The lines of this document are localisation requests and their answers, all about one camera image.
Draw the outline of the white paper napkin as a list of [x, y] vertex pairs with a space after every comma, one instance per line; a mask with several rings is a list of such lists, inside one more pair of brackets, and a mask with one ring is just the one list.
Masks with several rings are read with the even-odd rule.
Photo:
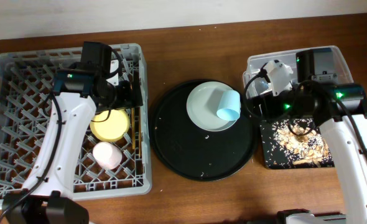
[[262, 80], [255, 84], [255, 88], [257, 95], [264, 95], [272, 91], [272, 88], [270, 87], [269, 83]]

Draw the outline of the yellow plastic bowl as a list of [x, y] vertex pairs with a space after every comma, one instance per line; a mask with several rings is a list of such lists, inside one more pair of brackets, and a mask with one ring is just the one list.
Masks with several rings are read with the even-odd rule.
[[91, 132], [100, 141], [116, 142], [130, 127], [130, 120], [125, 110], [104, 111], [95, 115], [90, 122]]

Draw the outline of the pink plastic cup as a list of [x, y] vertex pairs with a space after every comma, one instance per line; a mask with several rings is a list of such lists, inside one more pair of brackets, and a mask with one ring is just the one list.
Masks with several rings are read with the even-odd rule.
[[93, 148], [96, 162], [104, 169], [115, 169], [122, 161], [121, 151], [109, 142], [99, 142]]

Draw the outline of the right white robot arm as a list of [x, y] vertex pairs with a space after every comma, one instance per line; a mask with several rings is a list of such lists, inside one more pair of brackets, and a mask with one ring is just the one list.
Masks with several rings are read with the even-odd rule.
[[285, 210], [279, 223], [367, 223], [367, 96], [336, 46], [248, 58], [243, 75], [270, 169], [336, 168], [346, 213]]

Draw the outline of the blue plastic cup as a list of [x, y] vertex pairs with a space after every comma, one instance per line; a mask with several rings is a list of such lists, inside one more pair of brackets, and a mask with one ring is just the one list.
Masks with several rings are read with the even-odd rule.
[[236, 121], [240, 117], [240, 94], [235, 90], [224, 91], [216, 115], [225, 121]]

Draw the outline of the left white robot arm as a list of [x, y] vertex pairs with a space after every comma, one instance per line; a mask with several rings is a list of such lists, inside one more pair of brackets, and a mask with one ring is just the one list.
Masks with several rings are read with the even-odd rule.
[[122, 47], [84, 42], [81, 57], [59, 69], [47, 99], [47, 130], [34, 167], [18, 194], [7, 194], [0, 223], [89, 223], [88, 210], [73, 201], [73, 181], [86, 130], [104, 111], [144, 104], [138, 77], [129, 73]]

